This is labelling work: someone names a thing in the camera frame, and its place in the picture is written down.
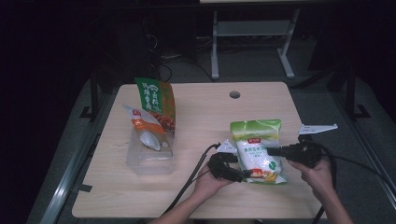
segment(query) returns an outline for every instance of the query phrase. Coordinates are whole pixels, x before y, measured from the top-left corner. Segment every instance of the hole in table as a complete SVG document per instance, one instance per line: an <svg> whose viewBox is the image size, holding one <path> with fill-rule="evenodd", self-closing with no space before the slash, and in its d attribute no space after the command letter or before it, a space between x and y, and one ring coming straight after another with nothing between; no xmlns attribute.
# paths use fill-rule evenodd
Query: hole in table
<svg viewBox="0 0 396 224"><path fill-rule="evenodd" d="M239 93L239 91L231 91L230 97L233 99L238 99L239 97L241 97L241 93Z"/></svg>

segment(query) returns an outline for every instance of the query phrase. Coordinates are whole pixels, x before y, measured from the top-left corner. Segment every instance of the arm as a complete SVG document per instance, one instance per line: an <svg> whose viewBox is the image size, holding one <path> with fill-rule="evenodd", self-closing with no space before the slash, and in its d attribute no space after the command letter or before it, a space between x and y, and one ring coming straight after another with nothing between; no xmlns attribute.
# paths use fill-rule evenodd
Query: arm
<svg viewBox="0 0 396 224"><path fill-rule="evenodd" d="M330 223L353 223L332 186L332 174L330 172L330 164L327 161L321 160L319 164L312 169L298 162L288 162L292 167L301 171L302 180L308 183L312 188L315 197L317 197L323 205Z"/></svg>
<svg viewBox="0 0 396 224"><path fill-rule="evenodd" d="M222 187L233 183L230 180L216 179L212 174L210 174L210 172L207 171L209 171L209 168L206 165L198 173L198 176L202 176L197 179L195 189L189 198L176 205L166 214L156 218L150 222L150 224L185 223L190 215L195 211L195 209L203 204L208 198L215 195Z"/></svg>

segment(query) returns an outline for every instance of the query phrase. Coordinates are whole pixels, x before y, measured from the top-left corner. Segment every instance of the black controller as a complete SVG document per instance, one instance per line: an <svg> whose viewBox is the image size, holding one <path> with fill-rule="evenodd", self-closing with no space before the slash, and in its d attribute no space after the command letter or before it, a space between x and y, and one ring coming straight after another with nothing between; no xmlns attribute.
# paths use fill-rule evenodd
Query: black controller
<svg viewBox="0 0 396 224"><path fill-rule="evenodd" d="M215 178L224 178L234 182L241 182L244 178L250 177L250 171L239 171L230 167L229 162L238 162L235 155L231 153L218 152L210 157L207 166Z"/></svg>
<svg viewBox="0 0 396 224"><path fill-rule="evenodd" d="M311 141L303 141L288 147L268 147L270 156L285 157L289 161L297 161L314 168L321 159L322 145Z"/></svg>

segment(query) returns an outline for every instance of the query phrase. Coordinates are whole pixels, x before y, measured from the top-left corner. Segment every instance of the snack bag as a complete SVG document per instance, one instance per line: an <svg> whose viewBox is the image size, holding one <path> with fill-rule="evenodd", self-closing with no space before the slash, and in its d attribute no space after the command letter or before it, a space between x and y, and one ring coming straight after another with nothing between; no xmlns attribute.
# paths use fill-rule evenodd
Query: snack bag
<svg viewBox="0 0 396 224"><path fill-rule="evenodd" d="M142 109L135 109L128 105L123 105L123 107L126 109L136 129L140 141L146 147L156 151L169 147L163 127L149 112Z"/></svg>
<svg viewBox="0 0 396 224"><path fill-rule="evenodd" d="M287 180L282 176L280 157L269 156L267 147L279 147L280 119L236 121L230 131L237 147L242 170L251 172L247 182L280 184Z"/></svg>
<svg viewBox="0 0 396 224"><path fill-rule="evenodd" d="M172 151L175 136L175 98L169 83L136 78L143 109L123 107L147 148Z"/></svg>
<svg viewBox="0 0 396 224"><path fill-rule="evenodd" d="M166 132L175 131L176 107L172 86L150 78L134 79L139 88L142 108L161 123Z"/></svg>

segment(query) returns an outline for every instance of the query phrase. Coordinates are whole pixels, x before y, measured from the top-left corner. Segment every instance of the table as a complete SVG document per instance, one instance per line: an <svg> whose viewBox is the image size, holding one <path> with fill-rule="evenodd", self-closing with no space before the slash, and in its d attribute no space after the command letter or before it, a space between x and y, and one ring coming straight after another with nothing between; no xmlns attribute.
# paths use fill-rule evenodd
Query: table
<svg viewBox="0 0 396 224"><path fill-rule="evenodd" d="M230 139L232 121L281 119L280 145L297 142L302 123L281 82L172 84L176 100L175 170L136 175L125 164L131 121L123 104L140 107L136 85L120 88L73 207L75 217L158 217L175 199L210 145ZM230 97L238 91L240 97ZM191 218L312 218L320 208L299 171L283 160L286 185L233 183L199 207ZM193 185L180 200L191 194Z"/></svg>
<svg viewBox="0 0 396 224"><path fill-rule="evenodd" d="M201 0L202 4L210 3L232 3L232 2L248 2L243 0ZM274 2L271 0L257 0L256 2ZM218 36L240 36L240 35L283 35L285 36L285 43L282 48L277 49L277 54L282 66L285 70L287 78L294 78L293 70L291 69L287 52L290 45L291 38L294 33L294 28L297 23L299 8L295 8L290 20L281 21L218 21L218 12L214 11L213 15L213 35L212 35L212 52L211 52L211 70L212 78L219 79L219 63L217 53Z"/></svg>

